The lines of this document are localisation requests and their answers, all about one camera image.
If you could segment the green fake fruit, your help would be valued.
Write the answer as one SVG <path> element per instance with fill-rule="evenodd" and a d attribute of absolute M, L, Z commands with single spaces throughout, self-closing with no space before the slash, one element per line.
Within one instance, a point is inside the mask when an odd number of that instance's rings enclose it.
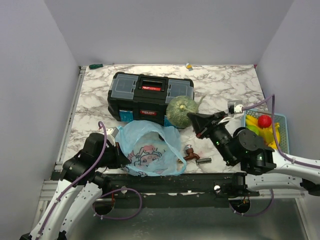
<path fill-rule="evenodd" d="M 202 96 L 199 102 L 196 102 L 189 96 L 177 96 L 173 98 L 166 108 L 166 116 L 168 121 L 179 129 L 185 129 L 192 125 L 188 117 L 188 113 L 196 114 L 199 111 L 205 95 Z"/>

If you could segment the light blue plastic bag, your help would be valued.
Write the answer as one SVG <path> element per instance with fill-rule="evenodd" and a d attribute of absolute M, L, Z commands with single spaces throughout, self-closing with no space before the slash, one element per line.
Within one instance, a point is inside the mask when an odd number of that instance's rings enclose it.
<path fill-rule="evenodd" d="M 180 132 L 147 120 L 118 126 L 115 141 L 129 163 L 122 170 L 132 176 L 179 176 L 187 167 L 181 154 Z"/>

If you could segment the green fake apple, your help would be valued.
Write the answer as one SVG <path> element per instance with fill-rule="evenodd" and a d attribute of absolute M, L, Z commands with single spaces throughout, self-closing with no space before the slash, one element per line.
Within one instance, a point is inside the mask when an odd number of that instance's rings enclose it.
<path fill-rule="evenodd" d="M 247 125 L 246 128 L 254 132 L 257 136 L 260 134 L 258 127 L 254 125 Z"/>

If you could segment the red fake pomegranate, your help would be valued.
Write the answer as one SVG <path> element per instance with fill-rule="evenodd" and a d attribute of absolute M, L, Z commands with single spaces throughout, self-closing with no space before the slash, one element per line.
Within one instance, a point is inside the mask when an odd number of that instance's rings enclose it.
<path fill-rule="evenodd" d="M 257 125 L 261 129 L 269 128 L 272 125 L 272 118 L 269 115 L 263 114 L 257 119 Z"/>

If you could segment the yellow fake star fruit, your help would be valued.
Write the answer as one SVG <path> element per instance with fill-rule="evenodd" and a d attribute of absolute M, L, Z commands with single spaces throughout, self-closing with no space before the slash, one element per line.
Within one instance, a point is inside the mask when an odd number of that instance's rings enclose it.
<path fill-rule="evenodd" d="M 262 137 L 267 145 L 274 141 L 273 131 L 270 128 L 262 129 Z"/>

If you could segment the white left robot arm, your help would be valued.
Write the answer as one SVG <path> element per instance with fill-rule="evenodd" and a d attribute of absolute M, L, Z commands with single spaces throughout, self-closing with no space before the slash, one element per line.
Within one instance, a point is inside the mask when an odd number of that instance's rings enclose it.
<path fill-rule="evenodd" d="M 117 134 L 116 127 L 106 134 L 91 133 L 83 148 L 63 164 L 48 207 L 22 240 L 67 240 L 94 201 L 110 194 L 111 180 L 98 169 L 119 169 L 129 162 L 116 142 Z"/>

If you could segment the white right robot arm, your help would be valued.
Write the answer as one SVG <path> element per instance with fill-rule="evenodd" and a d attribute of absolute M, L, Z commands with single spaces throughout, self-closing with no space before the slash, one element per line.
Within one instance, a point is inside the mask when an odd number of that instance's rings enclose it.
<path fill-rule="evenodd" d="M 227 115 L 221 111 L 212 115 L 188 113 L 198 139 L 210 139 L 227 166 L 240 165 L 250 177 L 230 183 L 230 191 L 241 196 L 247 190 L 297 189 L 312 196 L 320 195 L 320 162 L 281 153 L 264 144 L 261 136 L 239 127 L 234 134 L 226 129 Z"/>

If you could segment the yellow fake banana bunch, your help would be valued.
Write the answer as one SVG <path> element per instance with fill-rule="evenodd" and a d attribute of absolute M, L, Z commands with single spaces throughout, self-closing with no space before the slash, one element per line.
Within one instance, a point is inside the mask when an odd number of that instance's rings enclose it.
<path fill-rule="evenodd" d="M 277 149 L 274 131 L 273 131 L 273 121 L 269 115 L 261 115 L 255 118 L 251 115 L 246 115 L 245 117 L 246 128 L 254 132 L 256 135 L 263 138 L 264 143 L 273 149 Z"/>

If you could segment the brown faucet tap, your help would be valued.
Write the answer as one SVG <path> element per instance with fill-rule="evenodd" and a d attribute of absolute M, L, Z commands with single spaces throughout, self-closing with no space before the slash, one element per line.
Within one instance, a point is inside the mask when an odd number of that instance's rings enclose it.
<path fill-rule="evenodd" d="M 200 156 L 194 152 L 193 146 L 191 144 L 187 144 L 184 146 L 184 151 L 186 156 L 183 157 L 184 160 L 199 160 Z"/>

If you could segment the small metal spring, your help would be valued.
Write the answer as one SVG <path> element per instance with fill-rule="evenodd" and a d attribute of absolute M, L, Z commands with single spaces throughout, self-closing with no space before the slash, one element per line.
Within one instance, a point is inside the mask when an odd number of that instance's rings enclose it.
<path fill-rule="evenodd" d="M 212 162 L 212 159 L 210 157 L 200 158 L 197 159 L 195 162 L 197 165 L 210 164 Z"/>

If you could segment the small yellow blue object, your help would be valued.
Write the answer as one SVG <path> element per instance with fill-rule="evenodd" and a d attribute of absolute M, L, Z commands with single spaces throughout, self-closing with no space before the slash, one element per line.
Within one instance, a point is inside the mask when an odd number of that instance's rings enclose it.
<path fill-rule="evenodd" d="M 185 65 L 185 67 L 186 67 L 189 71 L 192 71 L 192 70 L 193 70 L 193 66 L 192 66 L 191 64 L 189 64 L 189 63 L 187 63 L 187 64 Z"/>

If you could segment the black plastic toolbox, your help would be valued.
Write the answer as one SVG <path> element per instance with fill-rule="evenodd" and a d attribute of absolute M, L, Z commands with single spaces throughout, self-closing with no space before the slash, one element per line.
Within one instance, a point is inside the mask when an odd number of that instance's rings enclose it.
<path fill-rule="evenodd" d="M 108 95 L 108 111 L 119 122 L 119 111 L 132 111 L 134 120 L 164 126 L 167 106 L 178 96 L 194 98 L 194 83 L 188 78 L 170 78 L 117 72 Z"/>

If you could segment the light blue plastic basket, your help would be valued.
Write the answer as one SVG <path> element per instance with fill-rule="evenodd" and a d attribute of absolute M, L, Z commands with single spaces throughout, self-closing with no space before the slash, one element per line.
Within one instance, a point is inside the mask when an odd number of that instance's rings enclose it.
<path fill-rule="evenodd" d="M 268 115 L 272 118 L 272 114 L 270 112 L 259 111 L 257 109 L 247 110 L 244 112 L 244 115 L 242 117 L 242 125 L 245 128 L 246 128 L 246 122 L 245 122 L 246 115 L 250 115 L 255 118 L 258 118 L 261 115 Z M 289 154 L 290 148 L 289 148 L 289 138 L 288 138 L 286 117 L 281 114 L 275 114 L 274 121 L 272 121 L 272 123 L 274 123 L 276 138 L 277 138 L 277 141 L 278 141 L 278 144 L 279 144 L 281 150 L 284 153 Z"/>

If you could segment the black metal base rail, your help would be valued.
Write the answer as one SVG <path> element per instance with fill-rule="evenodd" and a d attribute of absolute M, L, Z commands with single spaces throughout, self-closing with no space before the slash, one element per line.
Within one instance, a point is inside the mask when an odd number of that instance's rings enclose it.
<path fill-rule="evenodd" d="M 248 190 L 245 173 L 203 173 L 180 176 L 110 174 L 111 189 L 103 202 L 115 208 L 227 208 L 230 198 L 256 197 Z"/>

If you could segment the green handled screwdriver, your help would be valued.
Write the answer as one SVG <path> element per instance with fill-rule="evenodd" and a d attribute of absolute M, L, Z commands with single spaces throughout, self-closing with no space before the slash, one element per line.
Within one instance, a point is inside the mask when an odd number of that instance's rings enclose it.
<path fill-rule="evenodd" d="M 90 70 L 95 70 L 95 69 L 103 68 L 106 66 L 113 66 L 113 65 L 114 65 L 114 63 L 111 63 L 111 64 L 100 63 L 100 64 L 90 64 L 88 67 Z"/>

